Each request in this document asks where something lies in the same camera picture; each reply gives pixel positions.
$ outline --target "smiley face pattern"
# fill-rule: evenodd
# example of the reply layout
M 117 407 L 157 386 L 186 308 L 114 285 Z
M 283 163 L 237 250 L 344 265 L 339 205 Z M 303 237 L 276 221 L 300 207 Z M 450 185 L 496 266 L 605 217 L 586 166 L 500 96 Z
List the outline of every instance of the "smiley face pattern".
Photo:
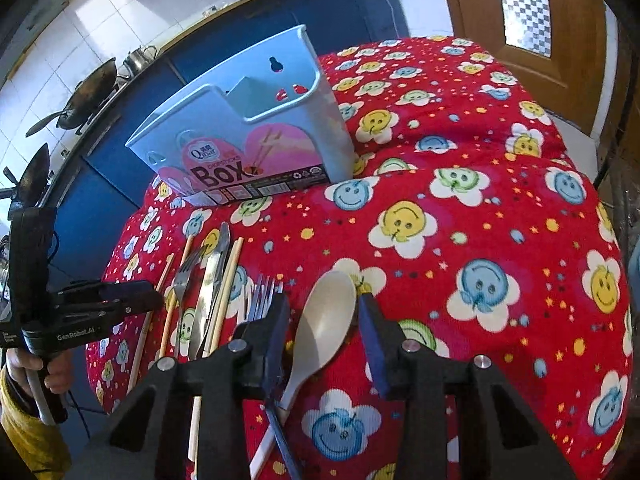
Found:
M 469 40 L 390 40 L 321 64 L 356 149 L 351 180 L 208 209 L 176 206 L 156 179 L 104 278 L 157 283 L 175 253 L 169 283 L 186 236 L 210 253 L 229 222 L 232 237 L 245 242 L 223 342 L 244 285 L 268 272 L 283 281 L 292 306 L 290 365 L 313 284 L 343 270 L 407 337 L 457 360 L 488 354 L 577 477 L 604 478 L 630 398 L 629 296 L 612 224 L 548 115 Z M 203 273 L 196 270 L 185 311 L 196 304 Z M 156 357 L 165 317 L 164 309 L 153 316 L 141 375 Z M 88 346 L 89 378 L 107 412 L 126 393 L 126 350 L 136 348 L 143 320 L 129 318 L 108 341 Z M 190 322 L 187 315 L 176 329 L 174 320 L 168 352 L 185 348 Z M 301 389 L 285 430 L 306 478 L 392 478 L 404 406 L 381 400 L 366 370 L 354 329 Z M 447 406 L 449 473 L 458 478 L 456 412 Z M 252 456 L 268 422 L 259 402 L 244 409 Z M 260 480 L 285 477 L 275 450 Z

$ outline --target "door window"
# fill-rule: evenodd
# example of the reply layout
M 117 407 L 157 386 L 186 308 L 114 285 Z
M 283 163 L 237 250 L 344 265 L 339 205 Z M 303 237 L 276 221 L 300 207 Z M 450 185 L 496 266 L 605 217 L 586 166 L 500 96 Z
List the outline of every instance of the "door window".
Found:
M 502 0 L 506 43 L 551 57 L 549 0 Z

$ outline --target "kettle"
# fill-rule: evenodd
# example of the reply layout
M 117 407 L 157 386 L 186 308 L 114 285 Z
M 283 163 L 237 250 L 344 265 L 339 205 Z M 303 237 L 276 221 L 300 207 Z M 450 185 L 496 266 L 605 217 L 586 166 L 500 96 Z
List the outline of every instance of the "kettle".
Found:
M 146 51 L 150 48 L 154 50 L 153 57 L 150 57 L 146 54 Z M 158 49 L 153 45 L 149 45 L 146 48 L 139 47 L 133 52 L 129 52 L 129 55 L 124 60 L 124 66 L 126 66 L 127 70 L 129 70 L 131 77 L 135 77 L 156 58 L 157 54 Z

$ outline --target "yellow smiley face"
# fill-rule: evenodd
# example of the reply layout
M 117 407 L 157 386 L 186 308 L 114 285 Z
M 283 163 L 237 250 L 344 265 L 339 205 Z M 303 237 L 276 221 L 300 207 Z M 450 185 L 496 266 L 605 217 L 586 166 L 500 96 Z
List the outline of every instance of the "yellow smiley face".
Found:
M 591 277 L 591 295 L 598 308 L 611 314 L 618 304 L 618 284 L 605 266 L 598 266 Z
M 160 186 L 158 186 L 158 197 L 166 198 L 169 195 L 171 195 L 171 188 L 164 182 L 161 182 Z
M 377 69 L 380 68 L 380 63 L 377 61 L 369 61 L 367 63 L 363 63 L 360 68 L 364 71 L 364 72 L 373 72 Z
M 476 65 L 467 65 L 462 70 L 463 70 L 463 72 L 466 72 L 468 74 L 473 75 L 473 74 L 477 74 L 478 72 L 480 72 L 482 70 L 482 68 L 480 68 L 479 66 L 476 66 Z
M 473 61 L 487 61 L 488 59 L 491 59 L 491 56 L 489 54 L 485 54 L 484 52 L 476 52 L 471 56 L 471 59 Z
M 369 161 L 366 158 L 359 156 L 353 163 L 353 176 L 358 176 L 367 167 Z
M 354 77 L 348 77 L 343 79 L 342 81 L 340 81 L 335 89 L 339 90 L 340 92 L 345 92 L 347 90 L 350 90 L 351 88 L 353 88 L 354 86 L 356 86 L 360 81 Z
M 111 381 L 113 379 L 113 364 L 111 363 L 111 359 L 109 359 L 104 364 L 104 369 L 102 370 L 102 378 L 105 381 Z
M 534 114 L 536 117 L 542 117 L 543 115 L 545 115 L 544 108 L 532 101 L 522 101 L 520 103 L 520 108 L 522 108 L 526 112 L 529 112 L 530 114 Z
M 394 480 L 395 474 L 396 464 L 387 464 L 374 475 L 372 480 Z
M 125 269 L 126 273 L 131 273 L 133 272 L 133 270 L 138 266 L 138 262 L 140 260 L 140 257 L 138 256 L 138 253 L 133 255 L 133 258 L 129 260 L 129 263 L 127 264 L 127 268 Z
M 338 56 L 340 57 L 350 56 L 351 54 L 355 54 L 358 50 L 359 50 L 359 47 L 350 46 L 349 48 L 345 48 L 344 50 L 341 50 L 340 52 L 338 52 Z
M 607 214 L 607 210 L 604 209 L 604 206 L 602 205 L 602 202 L 598 202 L 598 216 L 600 217 L 600 220 L 602 220 L 602 225 L 604 225 L 604 228 L 609 231 L 609 232 L 613 232 L 613 224 L 611 223 L 611 220 L 609 220 L 609 215 Z
M 513 143 L 513 153 L 516 155 L 540 156 L 540 146 L 536 139 L 522 135 Z
M 356 294 L 358 297 L 366 292 L 373 292 L 372 286 L 364 280 L 364 277 L 360 274 L 350 274 L 351 281 L 356 287 Z
M 427 224 L 427 219 L 420 206 L 408 200 L 393 204 L 382 217 L 382 232 L 398 242 L 420 234 Z
M 104 390 L 102 389 L 102 383 L 98 381 L 98 385 L 95 387 L 95 396 L 98 397 L 98 402 L 102 405 L 104 399 Z
M 391 122 L 391 113 L 387 110 L 373 110 L 360 120 L 360 126 L 371 135 L 381 133 Z
M 209 231 L 209 234 L 200 244 L 201 247 L 205 247 L 203 256 L 208 256 L 213 252 L 213 249 L 215 249 L 216 245 L 218 244 L 218 240 L 220 240 L 220 230 L 212 229 L 211 231 Z

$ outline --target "wok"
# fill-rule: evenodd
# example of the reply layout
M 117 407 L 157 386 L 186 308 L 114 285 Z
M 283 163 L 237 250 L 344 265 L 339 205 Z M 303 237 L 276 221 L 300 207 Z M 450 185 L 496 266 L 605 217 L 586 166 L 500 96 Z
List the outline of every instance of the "wok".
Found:
M 56 126 L 63 130 L 72 130 L 73 128 L 82 126 L 98 105 L 113 91 L 117 71 L 116 59 L 112 57 L 91 72 L 91 74 L 76 87 L 76 91 L 69 98 L 69 101 L 66 102 L 62 110 L 39 120 L 29 128 L 25 137 L 36 134 L 56 117 L 58 118 Z
M 15 185 L 15 187 L 0 189 L 0 200 L 11 199 L 8 214 L 10 220 L 14 211 L 34 207 L 40 201 L 49 177 L 49 147 L 43 144 L 33 155 L 20 178 L 20 182 L 16 180 L 9 168 L 4 168 L 3 173 Z

